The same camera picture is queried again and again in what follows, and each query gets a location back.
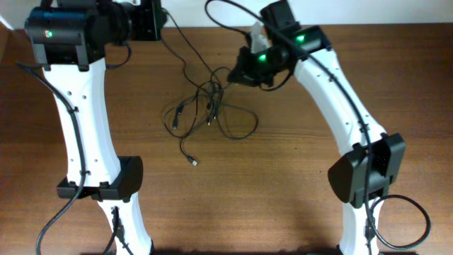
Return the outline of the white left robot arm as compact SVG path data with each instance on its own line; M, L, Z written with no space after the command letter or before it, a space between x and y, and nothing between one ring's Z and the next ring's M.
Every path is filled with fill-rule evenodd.
M25 22L36 61L30 73L55 97L67 148L57 195L67 205L98 203L112 231L106 254L152 254L154 243L139 206L142 159L117 155L110 136L105 48L157 41L165 22L159 1L42 1Z

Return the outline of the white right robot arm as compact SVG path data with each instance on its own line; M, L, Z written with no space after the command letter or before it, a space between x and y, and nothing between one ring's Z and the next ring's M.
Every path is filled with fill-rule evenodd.
M388 134L365 108L320 27L302 28L287 1L267 5L256 19L229 81L271 91L275 75L288 71L313 98L338 146L328 181L343 204L340 254L379 254L378 243L402 250L378 230L405 153L402 136Z

